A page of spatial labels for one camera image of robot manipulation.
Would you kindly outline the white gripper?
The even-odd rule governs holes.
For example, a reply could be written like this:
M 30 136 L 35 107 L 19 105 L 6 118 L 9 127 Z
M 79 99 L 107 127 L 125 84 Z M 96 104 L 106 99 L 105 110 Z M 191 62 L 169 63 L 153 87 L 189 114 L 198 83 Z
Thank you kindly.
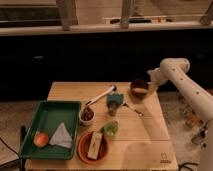
M 159 69 L 156 68 L 154 70 L 148 70 L 147 73 L 150 76 L 149 90 L 156 91 L 159 87 L 159 80 L 158 80 Z

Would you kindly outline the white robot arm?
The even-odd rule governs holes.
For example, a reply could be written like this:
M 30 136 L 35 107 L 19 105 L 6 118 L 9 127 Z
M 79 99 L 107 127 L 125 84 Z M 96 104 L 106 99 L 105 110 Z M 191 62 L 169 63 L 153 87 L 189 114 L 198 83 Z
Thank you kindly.
M 193 110 L 201 116 L 207 127 L 207 147 L 200 156 L 197 171 L 213 171 L 213 96 L 187 76 L 190 62 L 186 58 L 165 58 L 155 69 L 148 70 L 148 92 L 153 94 L 158 87 L 171 81 Z

